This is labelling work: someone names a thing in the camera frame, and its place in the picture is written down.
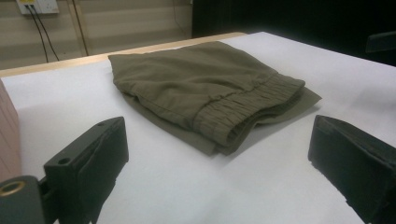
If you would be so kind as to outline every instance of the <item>electrical outlet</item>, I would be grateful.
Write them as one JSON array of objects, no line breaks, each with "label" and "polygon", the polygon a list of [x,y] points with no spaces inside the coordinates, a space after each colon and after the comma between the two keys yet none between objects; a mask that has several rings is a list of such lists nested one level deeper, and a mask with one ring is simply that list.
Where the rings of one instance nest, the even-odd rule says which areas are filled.
[{"label": "electrical outlet", "polygon": [[56,0],[16,0],[18,7],[23,15],[30,15],[30,11],[26,6],[34,6],[38,14],[59,13]]}]

